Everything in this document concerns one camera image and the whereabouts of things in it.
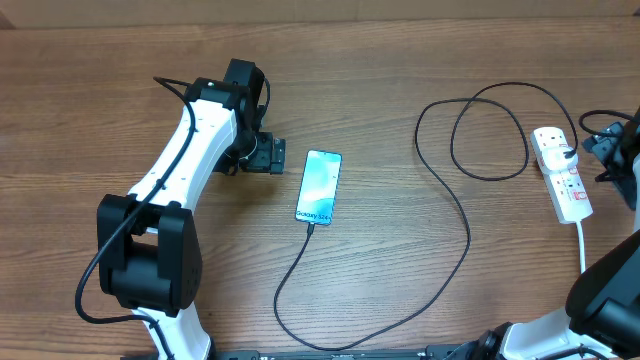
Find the blue Galaxy S24 smartphone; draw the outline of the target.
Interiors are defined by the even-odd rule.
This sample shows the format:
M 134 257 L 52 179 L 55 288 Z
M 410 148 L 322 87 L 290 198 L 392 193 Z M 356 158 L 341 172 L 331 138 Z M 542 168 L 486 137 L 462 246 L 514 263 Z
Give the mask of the blue Galaxy S24 smartphone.
M 305 161 L 295 219 L 315 225 L 332 223 L 342 155 L 309 150 Z

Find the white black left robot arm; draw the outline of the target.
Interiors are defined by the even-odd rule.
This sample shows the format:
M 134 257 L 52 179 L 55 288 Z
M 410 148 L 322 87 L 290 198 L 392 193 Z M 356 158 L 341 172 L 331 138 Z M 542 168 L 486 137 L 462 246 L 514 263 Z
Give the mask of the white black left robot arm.
M 286 142 L 262 131 L 270 84 L 253 62 L 233 59 L 222 80 L 159 78 L 183 103 L 179 125 L 147 174 L 97 209 L 98 252 L 87 270 L 102 291 L 142 321 L 153 359 L 213 359 L 212 337 L 195 307 L 202 255 L 194 222 L 210 176 L 282 174 Z

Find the white power strip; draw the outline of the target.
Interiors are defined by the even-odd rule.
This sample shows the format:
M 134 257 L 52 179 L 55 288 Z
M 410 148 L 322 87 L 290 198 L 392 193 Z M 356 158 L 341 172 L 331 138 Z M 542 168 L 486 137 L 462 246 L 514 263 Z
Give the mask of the white power strip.
M 545 147 L 566 146 L 571 148 L 563 131 L 557 127 L 535 129 L 531 133 L 530 140 L 538 166 L 541 150 Z M 556 216 L 561 224 L 579 223 L 593 213 L 577 165 L 562 172 L 549 175 L 542 172 L 542 174 Z

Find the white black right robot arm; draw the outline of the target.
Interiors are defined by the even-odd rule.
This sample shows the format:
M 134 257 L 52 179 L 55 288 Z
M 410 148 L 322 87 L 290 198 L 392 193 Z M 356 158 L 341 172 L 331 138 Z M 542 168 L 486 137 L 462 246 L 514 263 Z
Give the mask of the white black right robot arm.
M 616 122 L 583 143 L 604 166 L 627 206 L 639 208 L 639 116 Z M 504 323 L 450 353 L 459 359 L 630 359 L 639 354 L 639 234 L 582 267 L 564 307 L 527 323 Z

